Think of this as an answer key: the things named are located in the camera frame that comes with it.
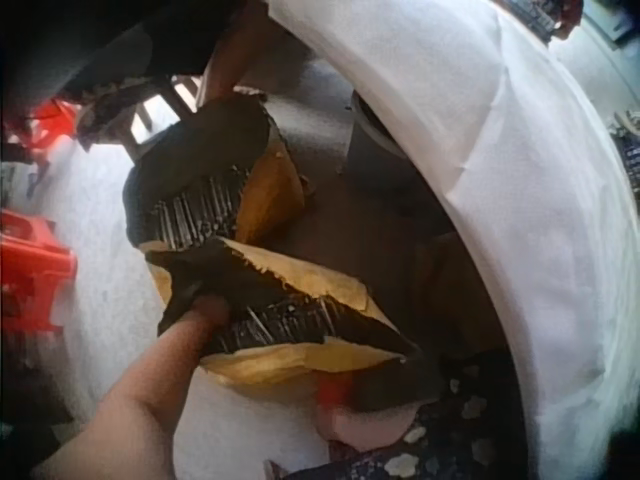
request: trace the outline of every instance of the person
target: person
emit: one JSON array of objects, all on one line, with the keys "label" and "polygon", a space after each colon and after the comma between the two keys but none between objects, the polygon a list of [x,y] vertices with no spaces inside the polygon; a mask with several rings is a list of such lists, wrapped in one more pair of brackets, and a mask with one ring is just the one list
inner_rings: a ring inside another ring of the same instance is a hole
[{"label": "person", "polygon": [[85,105],[159,77],[202,75],[202,106],[231,95],[283,32],[262,0],[173,2],[96,52],[59,96]]},{"label": "person", "polygon": [[226,302],[198,298],[124,373],[86,428],[32,472],[39,479],[173,479],[173,435],[200,354],[228,322]]}]

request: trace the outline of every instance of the hand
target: hand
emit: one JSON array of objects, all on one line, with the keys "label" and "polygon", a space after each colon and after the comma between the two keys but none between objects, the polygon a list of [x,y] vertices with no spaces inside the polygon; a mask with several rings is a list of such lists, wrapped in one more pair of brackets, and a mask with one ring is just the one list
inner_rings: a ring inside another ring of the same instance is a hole
[{"label": "hand", "polygon": [[33,472],[35,478],[173,479],[173,434],[193,371],[228,322],[219,297],[198,298],[107,393],[85,430]]}]

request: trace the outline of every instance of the red plastic stool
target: red plastic stool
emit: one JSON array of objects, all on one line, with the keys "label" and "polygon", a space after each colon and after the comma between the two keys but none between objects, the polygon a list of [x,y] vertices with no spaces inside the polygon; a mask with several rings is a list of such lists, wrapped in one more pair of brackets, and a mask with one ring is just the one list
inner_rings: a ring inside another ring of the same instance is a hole
[{"label": "red plastic stool", "polygon": [[78,262],[60,245],[43,217],[2,210],[2,329],[59,332],[49,316],[63,280],[76,276]]}]

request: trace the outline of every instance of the patterned fabric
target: patterned fabric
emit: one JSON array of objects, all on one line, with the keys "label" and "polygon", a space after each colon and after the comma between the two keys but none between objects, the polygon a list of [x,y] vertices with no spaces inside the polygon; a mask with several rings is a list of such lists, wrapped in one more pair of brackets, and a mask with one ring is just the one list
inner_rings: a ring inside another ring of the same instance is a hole
[{"label": "patterned fabric", "polygon": [[287,480],[526,478],[526,445],[515,371],[508,352],[444,361],[448,390],[423,405],[394,445]]}]

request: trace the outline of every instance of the pink object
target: pink object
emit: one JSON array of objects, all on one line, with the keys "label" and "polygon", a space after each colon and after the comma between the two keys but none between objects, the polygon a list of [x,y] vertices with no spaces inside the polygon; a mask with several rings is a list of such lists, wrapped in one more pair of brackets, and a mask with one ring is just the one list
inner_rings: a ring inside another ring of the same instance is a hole
[{"label": "pink object", "polygon": [[415,419],[420,404],[404,405],[374,413],[356,413],[344,407],[319,406],[318,433],[359,452],[388,447],[400,440]]}]

